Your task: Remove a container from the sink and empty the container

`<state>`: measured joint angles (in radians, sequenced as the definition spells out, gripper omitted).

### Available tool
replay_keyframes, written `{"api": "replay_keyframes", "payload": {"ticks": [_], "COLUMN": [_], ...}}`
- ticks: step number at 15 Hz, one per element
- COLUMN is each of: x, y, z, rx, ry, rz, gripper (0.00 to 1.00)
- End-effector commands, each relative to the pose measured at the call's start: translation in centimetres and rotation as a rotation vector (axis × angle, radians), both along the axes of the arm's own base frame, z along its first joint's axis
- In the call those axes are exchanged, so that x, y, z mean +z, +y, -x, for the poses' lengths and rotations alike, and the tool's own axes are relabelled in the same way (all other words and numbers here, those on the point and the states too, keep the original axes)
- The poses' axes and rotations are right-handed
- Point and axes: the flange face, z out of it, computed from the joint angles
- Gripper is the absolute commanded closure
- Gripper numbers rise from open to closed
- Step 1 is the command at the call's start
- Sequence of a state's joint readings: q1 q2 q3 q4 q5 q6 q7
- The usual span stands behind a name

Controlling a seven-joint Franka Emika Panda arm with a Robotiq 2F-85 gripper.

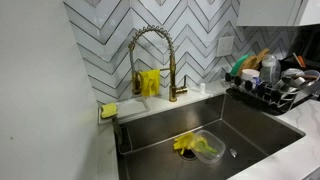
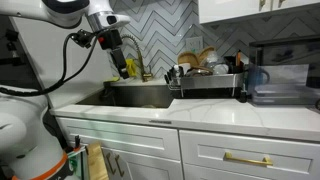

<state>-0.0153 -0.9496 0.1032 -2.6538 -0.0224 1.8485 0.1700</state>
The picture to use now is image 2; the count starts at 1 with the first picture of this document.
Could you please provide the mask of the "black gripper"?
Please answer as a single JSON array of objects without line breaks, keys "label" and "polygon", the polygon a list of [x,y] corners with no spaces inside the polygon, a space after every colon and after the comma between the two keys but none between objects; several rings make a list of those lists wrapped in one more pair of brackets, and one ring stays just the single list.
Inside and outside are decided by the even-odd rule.
[{"label": "black gripper", "polygon": [[109,50],[113,63],[123,79],[129,78],[126,61],[121,50],[122,39],[117,29],[107,30],[98,35],[98,42],[103,50]]}]

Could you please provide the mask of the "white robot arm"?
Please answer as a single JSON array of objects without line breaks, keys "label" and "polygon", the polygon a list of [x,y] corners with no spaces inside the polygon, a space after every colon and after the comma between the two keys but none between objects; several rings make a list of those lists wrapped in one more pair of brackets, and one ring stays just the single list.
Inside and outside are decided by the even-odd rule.
[{"label": "white robot arm", "polygon": [[[108,50],[120,75],[128,77],[119,28],[129,24],[130,17],[116,13],[110,0],[0,0],[0,12],[70,30],[86,19],[91,30],[72,32],[65,40]],[[67,153],[43,123],[47,95],[74,77],[63,65],[62,75],[49,87],[1,87],[1,160],[13,171],[12,180],[76,180]]]}]

